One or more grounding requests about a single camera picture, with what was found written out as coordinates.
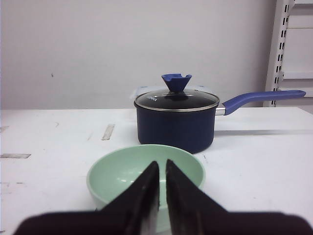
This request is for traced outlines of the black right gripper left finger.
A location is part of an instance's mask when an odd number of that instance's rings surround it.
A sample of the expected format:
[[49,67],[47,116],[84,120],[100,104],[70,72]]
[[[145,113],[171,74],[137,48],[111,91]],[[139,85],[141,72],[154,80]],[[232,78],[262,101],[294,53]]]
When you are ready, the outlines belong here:
[[154,235],[159,209],[159,166],[151,162],[101,211],[102,235]]

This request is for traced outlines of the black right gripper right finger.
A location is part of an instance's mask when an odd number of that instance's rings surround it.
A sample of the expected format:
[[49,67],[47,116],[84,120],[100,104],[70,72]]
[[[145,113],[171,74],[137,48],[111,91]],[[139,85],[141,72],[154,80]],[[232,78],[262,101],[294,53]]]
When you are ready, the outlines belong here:
[[198,188],[170,159],[166,200],[173,235],[225,235],[227,211]]

